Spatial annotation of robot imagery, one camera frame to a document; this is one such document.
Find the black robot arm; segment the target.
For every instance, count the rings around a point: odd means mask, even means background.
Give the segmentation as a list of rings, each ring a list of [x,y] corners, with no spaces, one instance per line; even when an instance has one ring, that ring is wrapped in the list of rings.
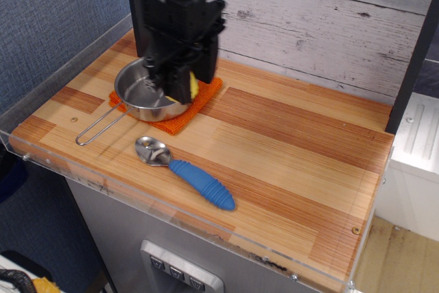
[[[224,0],[140,0],[140,6],[150,78],[166,96],[190,103],[191,78],[209,84],[215,75]]]

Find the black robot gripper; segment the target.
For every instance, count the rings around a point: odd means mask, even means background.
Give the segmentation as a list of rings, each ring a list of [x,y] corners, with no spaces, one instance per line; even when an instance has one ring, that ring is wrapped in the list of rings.
[[[176,64],[186,51],[198,52],[192,64],[195,78],[213,80],[218,54],[218,34],[224,30],[224,0],[141,0],[143,22],[150,41],[143,66],[156,89],[181,104],[192,102],[189,65]]]

